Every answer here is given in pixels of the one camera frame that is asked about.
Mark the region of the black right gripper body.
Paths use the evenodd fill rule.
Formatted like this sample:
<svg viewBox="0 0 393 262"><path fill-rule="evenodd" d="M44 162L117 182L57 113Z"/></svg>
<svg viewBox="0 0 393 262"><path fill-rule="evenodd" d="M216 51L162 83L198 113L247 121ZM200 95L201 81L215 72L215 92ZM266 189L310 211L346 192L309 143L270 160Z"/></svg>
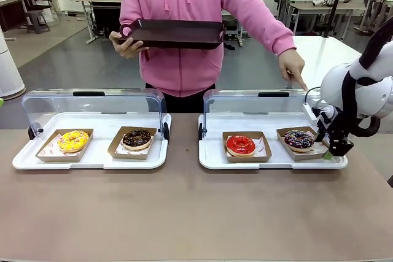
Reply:
<svg viewBox="0 0 393 262"><path fill-rule="evenodd" d="M334 106L312 107L313 114L317 117L317 122L323 122L326 128L326 135L329 139L348 138L348 132L344 127L343 112Z"/></svg>

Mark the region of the person's left hand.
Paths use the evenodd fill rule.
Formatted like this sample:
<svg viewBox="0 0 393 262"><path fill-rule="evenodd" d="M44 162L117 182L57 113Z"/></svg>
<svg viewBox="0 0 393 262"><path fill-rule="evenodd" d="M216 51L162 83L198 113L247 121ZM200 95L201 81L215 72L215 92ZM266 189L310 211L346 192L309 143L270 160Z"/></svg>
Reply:
<svg viewBox="0 0 393 262"><path fill-rule="evenodd" d="M308 91L308 87L302 79L305 61L297 53L296 49L288 49L278 55L278 65L282 78L288 84L296 82L303 90Z"/></svg>

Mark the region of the person's right hand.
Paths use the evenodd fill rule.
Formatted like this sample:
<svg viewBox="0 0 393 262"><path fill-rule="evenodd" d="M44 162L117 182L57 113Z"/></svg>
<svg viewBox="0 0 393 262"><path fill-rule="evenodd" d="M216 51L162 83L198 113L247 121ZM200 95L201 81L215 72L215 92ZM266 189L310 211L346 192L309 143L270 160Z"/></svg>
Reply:
<svg viewBox="0 0 393 262"><path fill-rule="evenodd" d="M109 35L109 39L113 44L115 51L123 58L130 59L136 57L140 52L148 50L148 47L145 47L143 41L133 42L133 38L129 38L124 41L122 44L120 43L121 34L112 31Z"/></svg>

